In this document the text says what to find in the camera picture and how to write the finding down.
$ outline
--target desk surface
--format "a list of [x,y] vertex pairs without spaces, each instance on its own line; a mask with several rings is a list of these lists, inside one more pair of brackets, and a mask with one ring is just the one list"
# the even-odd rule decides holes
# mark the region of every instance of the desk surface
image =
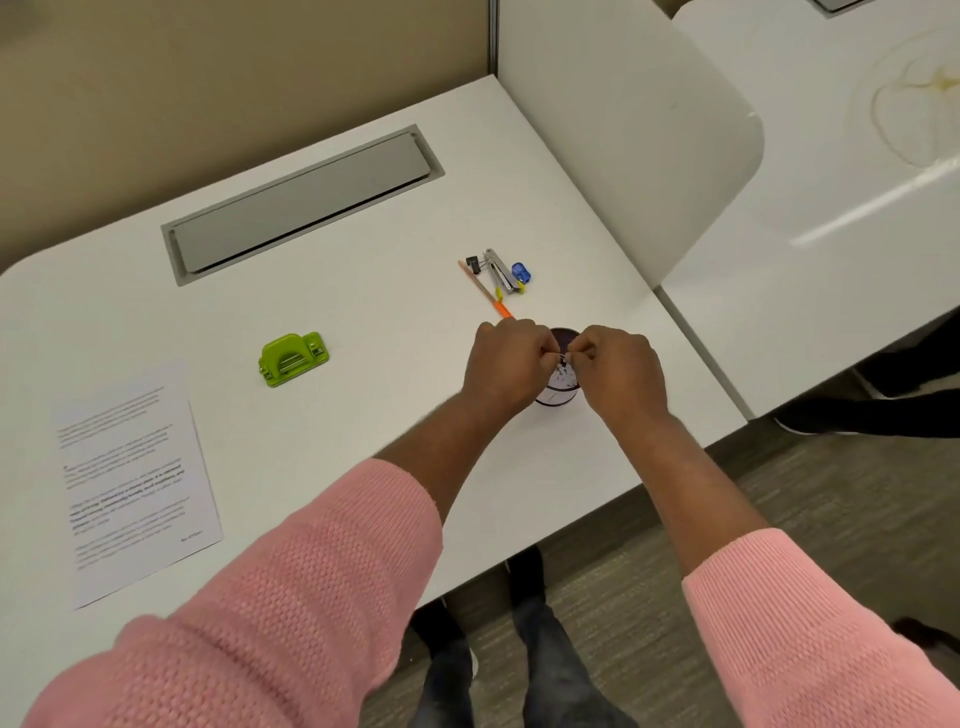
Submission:
[[[160,225],[410,124],[445,176],[177,287]],[[493,77],[34,255],[0,278],[0,692],[19,714],[54,674],[137,614],[166,614],[253,539],[459,389],[495,313],[457,258],[493,245],[534,276],[509,301],[550,326],[646,333],[701,443],[744,422]],[[277,389],[262,345],[318,330],[331,358]],[[50,409],[171,359],[224,540],[79,611],[67,606]],[[636,486],[583,396],[533,405],[493,442],[444,530],[423,600]]]
[[760,415],[960,304],[960,4],[695,0],[675,22],[765,150],[663,289]]

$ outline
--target shoe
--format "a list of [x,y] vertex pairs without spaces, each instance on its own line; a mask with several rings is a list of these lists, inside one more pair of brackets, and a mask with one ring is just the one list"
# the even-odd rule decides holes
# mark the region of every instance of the shoe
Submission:
[[[430,650],[431,660],[437,656],[438,652],[449,647],[451,643],[458,640],[467,641],[467,635],[464,634],[456,619],[446,608],[446,602],[442,597],[424,604],[414,612],[410,619],[410,626],[426,644],[427,649]],[[473,677],[476,677],[477,670],[480,668],[480,661],[477,660],[476,653],[472,649],[469,652],[470,672]]]
[[857,412],[853,400],[800,400],[773,414],[774,422],[795,435],[857,435]]
[[880,353],[853,367],[853,375],[875,400],[895,400],[913,394],[918,382],[903,366],[904,352]]
[[510,603],[516,608],[527,599],[546,601],[543,582],[543,555],[536,546],[523,549],[503,565],[510,578]]

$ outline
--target orange pencil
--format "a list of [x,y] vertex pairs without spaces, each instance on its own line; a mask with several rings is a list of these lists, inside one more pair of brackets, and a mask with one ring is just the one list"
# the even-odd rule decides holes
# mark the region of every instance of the orange pencil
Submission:
[[507,310],[507,306],[495,299],[493,294],[484,287],[484,284],[477,280],[477,277],[470,271],[470,269],[467,267],[467,264],[463,260],[458,260],[457,262],[460,263],[460,267],[464,269],[464,273],[467,274],[467,278],[472,280],[473,284],[483,291],[483,295],[486,296],[487,300],[493,304],[493,307],[496,309],[497,313],[499,313],[505,319],[514,318],[514,314]]

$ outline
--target pink sweater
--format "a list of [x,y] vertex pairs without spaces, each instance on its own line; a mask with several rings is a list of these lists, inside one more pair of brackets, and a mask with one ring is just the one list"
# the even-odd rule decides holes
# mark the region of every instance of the pink sweater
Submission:
[[[57,677],[26,726],[354,726],[390,675],[441,551],[409,474],[368,460],[267,533],[167,619]],[[946,726],[960,693],[781,531],[684,581],[748,726]]]

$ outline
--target metal frame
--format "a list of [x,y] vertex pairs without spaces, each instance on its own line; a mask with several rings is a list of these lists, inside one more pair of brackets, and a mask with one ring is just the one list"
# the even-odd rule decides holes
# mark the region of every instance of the metal frame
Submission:
[[487,73],[495,76],[500,51],[500,0],[489,0],[487,4],[487,40]]

